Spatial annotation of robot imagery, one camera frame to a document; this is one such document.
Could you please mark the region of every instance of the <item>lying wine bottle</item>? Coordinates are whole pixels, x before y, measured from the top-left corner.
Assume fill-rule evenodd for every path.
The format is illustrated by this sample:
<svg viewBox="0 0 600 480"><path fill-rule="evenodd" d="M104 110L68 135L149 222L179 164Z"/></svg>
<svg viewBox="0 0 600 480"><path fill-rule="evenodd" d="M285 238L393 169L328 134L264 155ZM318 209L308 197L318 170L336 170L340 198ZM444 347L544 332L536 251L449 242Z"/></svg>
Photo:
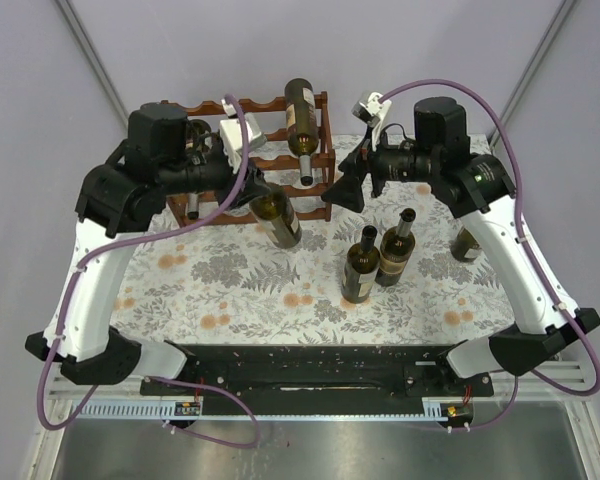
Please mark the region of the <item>lying wine bottle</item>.
<svg viewBox="0 0 600 480"><path fill-rule="evenodd" d="M469 233L469 230L462 227L451 244L451 255L462 263L472 263L480 256L482 248Z"/></svg>
<svg viewBox="0 0 600 480"><path fill-rule="evenodd" d="M371 293L380 264L380 252L373 245L378 230L372 225L362 229L360 243L347 252L342 276L342 296L351 303L362 303Z"/></svg>
<svg viewBox="0 0 600 480"><path fill-rule="evenodd" d="M300 183L313 183L311 155L318 148L318 123L313 87L304 78L291 80L284 87L287 104L287 141L289 150L300 160Z"/></svg>
<svg viewBox="0 0 600 480"><path fill-rule="evenodd" d="M416 246L416 237L411 231L416 219L413 208L405 208L400 214L400 222L391 227L382 236L380 244L380 268L376 276L376 283L383 287L395 285L400 280L404 267L411 257Z"/></svg>
<svg viewBox="0 0 600 480"><path fill-rule="evenodd" d="M298 216L284 189L275 183L268 185L271 193L249 202L249 209L276 247L295 247L302 238Z"/></svg>

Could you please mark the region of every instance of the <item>white bracket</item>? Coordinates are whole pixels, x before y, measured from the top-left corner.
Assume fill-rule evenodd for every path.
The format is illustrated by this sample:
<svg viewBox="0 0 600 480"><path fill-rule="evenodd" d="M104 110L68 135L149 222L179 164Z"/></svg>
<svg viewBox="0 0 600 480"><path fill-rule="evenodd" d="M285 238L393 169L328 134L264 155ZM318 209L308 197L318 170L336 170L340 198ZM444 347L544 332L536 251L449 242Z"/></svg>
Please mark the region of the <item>white bracket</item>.
<svg viewBox="0 0 600 480"><path fill-rule="evenodd" d="M223 106L225 106L227 114L231 112L235 113L233 106L225 104L224 101ZM247 124L247 134L249 136L249 150L253 151L267 143L267 137L260 130L260 126L252 113L245 114L244 119ZM229 165L233 168L233 173L237 173L240 163L242 163L242 131L237 118L220 120L220 137L229 158Z"/></svg>
<svg viewBox="0 0 600 480"><path fill-rule="evenodd" d="M382 94L378 92L365 92L353 106L352 113L365 122L371 131L371 149L375 152L380 140L380 132L385 126L387 115L391 109L391 100L380 102Z"/></svg>

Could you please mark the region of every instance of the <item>green glass bottle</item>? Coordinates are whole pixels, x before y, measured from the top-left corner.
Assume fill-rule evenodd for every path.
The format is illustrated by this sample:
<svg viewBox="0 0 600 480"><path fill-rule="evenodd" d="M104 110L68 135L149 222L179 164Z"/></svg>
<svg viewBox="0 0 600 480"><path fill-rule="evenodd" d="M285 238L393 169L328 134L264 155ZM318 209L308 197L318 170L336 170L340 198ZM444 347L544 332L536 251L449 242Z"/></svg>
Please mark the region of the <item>green glass bottle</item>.
<svg viewBox="0 0 600 480"><path fill-rule="evenodd" d="M480 256L482 248L469 233L469 230L462 227L455 240L451 244L451 255L462 263L473 263Z"/></svg>
<svg viewBox="0 0 600 480"><path fill-rule="evenodd" d="M287 141L289 150L300 161L300 183L313 183L311 155L318 148L318 123L313 87L304 78L295 78L284 87L287 104Z"/></svg>
<svg viewBox="0 0 600 480"><path fill-rule="evenodd" d="M298 216L284 189L275 183L268 185L271 193L249 202L249 209L276 247L295 247L302 238Z"/></svg>
<svg viewBox="0 0 600 480"><path fill-rule="evenodd" d="M376 283L383 287L395 285L400 280L404 267L411 257L416 246L416 237L411 231L411 226L416 219L413 208L405 208L400 213L400 222L391 227L382 236L380 243L380 268L376 276Z"/></svg>
<svg viewBox="0 0 600 480"><path fill-rule="evenodd" d="M360 243L347 252L342 276L342 296L351 303L362 303L371 293L373 281L380 265L380 252L373 245L378 230L372 225L362 229Z"/></svg>

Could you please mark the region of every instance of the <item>wooden wine rack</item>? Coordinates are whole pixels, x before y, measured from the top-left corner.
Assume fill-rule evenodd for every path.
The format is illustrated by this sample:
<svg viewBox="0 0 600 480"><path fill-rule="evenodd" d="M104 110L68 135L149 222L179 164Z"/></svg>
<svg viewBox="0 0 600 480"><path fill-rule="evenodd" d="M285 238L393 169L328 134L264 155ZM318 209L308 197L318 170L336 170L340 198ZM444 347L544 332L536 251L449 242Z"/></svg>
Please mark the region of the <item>wooden wine rack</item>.
<svg viewBox="0 0 600 480"><path fill-rule="evenodd" d="M327 188L333 185L335 168L336 168L336 152L331 143L331 126L329 124L329 109L327 106L327 92L321 92L315 95L316 109L320 110L320 125L318 127L320 136L320 146L318 151L311 157L312 168L322 170L322 182L313 185L311 188L296 188L292 185L283 185L285 192L291 198L295 197L319 197ZM251 99L239 100L240 106L245 113L265 113L265 112L284 112L286 110L286 102L284 97L276 97L269 103L256 103ZM209 116L209 115L224 115L222 105L213 102L205 101L197 107L187 108L178 103L163 100L161 103L176 105L187 112L189 117ZM270 142L279 142L287 140L287 129L281 128L276 132L267 133L267 140ZM298 170L300 168L299 161L291 155L280 155L274 160L263 160L260 157L251 157L257 167L263 171L272 170ZM205 192L199 197L200 203L215 202L215 197L211 192ZM176 217L178 224L181 227L195 223L197 220L189 220L186 215L187 196L174 195L167 199L167 203L173 215ZM324 207L316 208L311 212L297 212L299 220L324 220L331 221L331 204L325 203ZM235 225L245 223L255 223L255 218L251 213L243 216L231 216L222 214L210 225Z"/></svg>

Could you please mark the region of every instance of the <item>black metal bracket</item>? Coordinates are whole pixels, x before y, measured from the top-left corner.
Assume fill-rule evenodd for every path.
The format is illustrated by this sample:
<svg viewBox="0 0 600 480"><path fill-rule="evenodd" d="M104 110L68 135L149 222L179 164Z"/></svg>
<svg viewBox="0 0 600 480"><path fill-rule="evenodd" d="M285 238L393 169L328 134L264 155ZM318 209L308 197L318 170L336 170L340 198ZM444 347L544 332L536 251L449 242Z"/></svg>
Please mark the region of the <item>black metal bracket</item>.
<svg viewBox="0 0 600 480"><path fill-rule="evenodd" d="M226 389L257 415L417 414L423 397L493 395L480 375L448 380L434 360L445 346L179 345L190 356L179 379ZM148 396L192 396L191 389L142 382ZM208 392L208 415L242 414L230 400Z"/></svg>

